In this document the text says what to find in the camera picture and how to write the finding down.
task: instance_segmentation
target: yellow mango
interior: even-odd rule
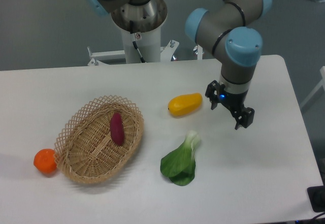
[[[196,110],[202,104],[200,93],[183,94],[168,103],[168,110],[173,116],[184,116]]]

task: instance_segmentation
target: purple sweet potato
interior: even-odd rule
[[[121,114],[116,112],[110,121],[111,138],[117,145],[122,145],[124,142],[124,129]]]

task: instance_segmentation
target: cable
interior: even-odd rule
[[[308,224],[313,224],[314,221],[315,221],[317,218],[321,217],[322,215],[325,215],[325,212],[323,212],[323,213],[321,213],[321,214],[319,214],[319,215],[313,217],[312,219],[310,219],[310,221],[308,222]]]
[[[131,35],[134,34],[134,32],[133,32],[133,25],[134,25],[133,21],[130,21],[130,34],[131,34]],[[139,57],[140,57],[140,61],[141,61],[141,63],[146,63],[145,59],[143,58],[143,56],[142,56],[142,54],[141,54],[141,52],[140,52],[140,50],[139,50],[139,48],[138,48],[137,42],[134,40],[134,41],[132,41],[132,44],[133,44],[133,47],[134,47],[134,48],[137,50],[137,52],[138,52],[138,55],[139,55]]]

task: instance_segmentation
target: bok choy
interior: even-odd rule
[[[160,161],[160,171],[178,186],[186,186],[195,177],[195,148],[201,138],[195,131],[188,131],[184,142]]]

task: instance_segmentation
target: gray floor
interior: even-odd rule
[[[194,59],[194,43],[185,36],[184,23],[195,8],[218,10],[222,1],[165,1],[169,14],[162,45],[175,39],[181,43],[177,57]],[[97,17],[85,0],[0,0],[0,10],[0,70],[85,66],[87,46],[93,52],[122,49],[111,18]],[[320,81],[319,69],[325,66],[324,21],[325,4],[274,0],[273,9],[251,25],[263,36],[263,54],[286,60],[299,103]],[[324,115],[324,95],[303,115],[317,158],[325,157]]]

